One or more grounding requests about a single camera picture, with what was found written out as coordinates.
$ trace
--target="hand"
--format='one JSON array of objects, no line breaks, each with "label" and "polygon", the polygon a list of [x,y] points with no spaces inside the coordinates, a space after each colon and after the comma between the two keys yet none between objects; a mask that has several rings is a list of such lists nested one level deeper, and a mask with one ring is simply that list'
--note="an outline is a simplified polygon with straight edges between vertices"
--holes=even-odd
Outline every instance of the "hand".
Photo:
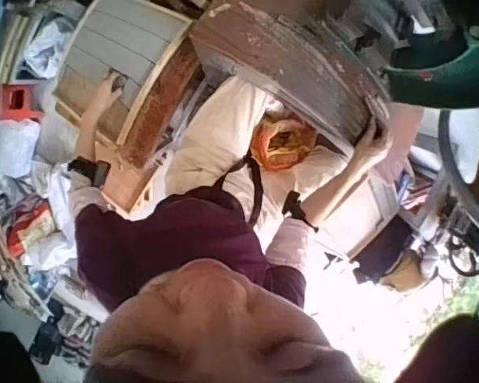
[{"label": "hand", "polygon": [[386,158],[391,146],[392,135],[389,129],[379,119],[371,117],[367,131],[358,142],[348,168],[356,176],[363,176]]},{"label": "hand", "polygon": [[106,112],[112,104],[121,96],[122,89],[112,92],[113,82],[119,77],[119,73],[112,72],[107,75],[103,82],[99,85],[90,102],[87,110],[82,117],[95,124]]}]

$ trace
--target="wrist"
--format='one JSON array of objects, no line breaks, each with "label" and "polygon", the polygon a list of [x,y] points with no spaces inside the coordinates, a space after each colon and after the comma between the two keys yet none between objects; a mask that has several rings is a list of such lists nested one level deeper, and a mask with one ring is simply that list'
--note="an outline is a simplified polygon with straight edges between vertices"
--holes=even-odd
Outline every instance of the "wrist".
[{"label": "wrist", "polygon": [[96,129],[100,114],[93,111],[85,111],[81,115],[81,127],[86,129]]},{"label": "wrist", "polygon": [[361,164],[357,164],[356,161],[350,161],[342,173],[349,182],[355,184],[366,174],[366,170],[363,169]]}]

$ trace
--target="smartwatch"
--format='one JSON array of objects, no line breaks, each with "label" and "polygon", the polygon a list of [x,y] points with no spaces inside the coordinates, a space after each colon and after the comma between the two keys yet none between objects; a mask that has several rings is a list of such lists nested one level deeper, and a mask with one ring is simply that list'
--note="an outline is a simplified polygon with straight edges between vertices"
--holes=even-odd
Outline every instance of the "smartwatch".
[{"label": "smartwatch", "polygon": [[100,190],[105,186],[106,178],[109,175],[111,164],[104,161],[89,161],[83,157],[71,161],[67,167],[68,172],[75,171],[90,180],[94,188]]},{"label": "smartwatch", "polygon": [[291,213],[291,218],[304,222],[308,227],[317,233],[319,228],[312,226],[312,224],[307,220],[307,216],[302,210],[300,204],[300,193],[297,193],[296,191],[290,191],[287,195],[286,202],[284,202],[282,214],[286,215],[287,213]]}]

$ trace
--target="wooden plank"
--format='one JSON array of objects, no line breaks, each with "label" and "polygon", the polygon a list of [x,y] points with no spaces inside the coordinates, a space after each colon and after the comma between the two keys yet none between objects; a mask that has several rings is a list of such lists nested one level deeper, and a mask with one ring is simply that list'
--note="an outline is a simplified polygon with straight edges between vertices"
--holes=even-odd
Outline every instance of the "wooden plank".
[{"label": "wooden plank", "polygon": [[171,41],[189,23],[188,18],[149,2],[101,0],[96,9],[166,41]]},{"label": "wooden plank", "polygon": [[131,108],[135,104],[135,100],[138,97],[138,94],[141,91],[141,87],[129,78],[126,81],[125,87],[122,89],[121,101],[128,108]]},{"label": "wooden plank", "polygon": [[288,22],[307,14],[310,23],[309,1],[283,3],[231,0],[218,12],[221,3],[215,2],[191,32],[203,67],[209,73],[238,73],[274,94],[341,150],[351,150],[370,116],[363,98],[386,93],[332,33],[321,30],[318,36]]},{"label": "wooden plank", "polygon": [[74,45],[118,72],[131,77],[137,84],[144,84],[155,66],[145,57],[96,34],[85,26],[80,30]]},{"label": "wooden plank", "polygon": [[155,34],[98,11],[90,14],[85,28],[114,40],[117,44],[140,54],[155,64],[168,45],[167,41]]},{"label": "wooden plank", "polygon": [[[85,11],[83,17],[78,22],[78,25],[77,25],[76,29],[71,34],[71,39],[69,40],[69,42],[68,42],[68,44],[65,48],[65,52],[64,52],[64,55],[62,56],[61,62],[65,62],[65,59],[68,57],[69,52],[74,47],[74,42],[75,42],[78,34],[80,33],[81,29],[83,28],[83,25],[87,22],[87,19],[89,18],[90,14],[94,11],[94,9],[96,8],[97,4],[100,1],[101,0],[94,0],[93,2],[90,3],[90,6],[87,7],[87,10]],[[57,76],[55,77],[55,87],[57,87],[58,81],[60,79],[61,79],[61,70],[58,71]]]},{"label": "wooden plank", "polygon": [[190,81],[200,70],[187,38],[163,68],[140,108],[121,155],[137,168],[149,164]]},{"label": "wooden plank", "polygon": [[22,39],[14,52],[14,61],[11,64],[10,73],[7,79],[8,84],[15,83],[19,68],[25,60],[25,58],[23,57],[25,48],[27,44],[30,44],[32,42],[34,35],[38,30],[39,24],[42,21],[42,17],[43,16],[41,14],[29,14],[29,21],[25,27],[25,31],[22,33]]},{"label": "wooden plank", "polygon": [[77,46],[71,48],[64,63],[95,85],[99,85],[110,70],[103,61],[97,60]]},{"label": "wooden plank", "polygon": [[135,103],[132,105],[129,111],[129,115],[128,115],[128,118],[126,119],[124,127],[121,133],[119,134],[119,137],[117,138],[118,146],[124,145],[126,141],[126,137],[128,137],[129,131],[131,130],[133,123],[135,122],[135,119],[137,118],[137,114],[141,110],[141,107],[144,104],[144,101],[146,97],[148,96],[149,92],[151,91],[151,88],[154,85],[154,82],[156,81],[158,76],[160,76],[160,73],[163,70],[163,68],[171,60],[172,55],[176,52],[177,49],[179,49],[181,43],[187,37],[188,26],[186,29],[182,29],[180,33],[170,43],[170,45],[167,47],[167,49],[163,53],[163,56],[161,57],[161,59],[157,62],[154,70],[149,75],[149,79],[143,84],[142,89],[140,90],[139,95],[137,99],[135,100]]},{"label": "wooden plank", "polygon": [[21,31],[26,27],[28,18],[15,14],[7,29],[5,41],[0,52],[0,84],[9,78],[10,67],[13,64],[14,51],[22,38]]},{"label": "wooden plank", "polygon": [[[54,96],[68,109],[81,116],[96,92],[96,86],[85,77],[68,67],[58,83]],[[115,141],[128,116],[128,109],[120,102],[115,102],[99,120],[98,129],[110,140]]]},{"label": "wooden plank", "polygon": [[[95,85],[99,85],[110,70],[110,67],[108,67],[105,63],[97,60],[90,54],[87,54],[77,46],[74,46],[71,49],[71,52],[69,52],[67,58],[65,59],[65,63],[78,74],[82,75],[83,77],[87,77],[87,79],[91,80],[91,82]],[[126,81],[125,88],[121,94],[122,103],[126,107],[131,108],[140,90],[141,87],[131,78],[129,78]]]},{"label": "wooden plank", "polygon": [[157,166],[139,172],[124,164],[112,149],[106,148],[99,141],[96,143],[96,157],[112,165],[103,188],[107,199],[125,214],[130,214],[143,197],[147,185],[152,182]]}]

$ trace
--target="red container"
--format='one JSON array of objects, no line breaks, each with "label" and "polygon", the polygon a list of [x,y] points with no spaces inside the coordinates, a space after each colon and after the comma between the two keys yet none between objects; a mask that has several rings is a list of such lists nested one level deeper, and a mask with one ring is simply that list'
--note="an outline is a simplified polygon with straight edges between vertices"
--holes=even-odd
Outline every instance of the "red container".
[{"label": "red container", "polygon": [[43,117],[43,112],[30,109],[34,100],[33,88],[33,85],[0,85],[0,120],[38,120]]}]

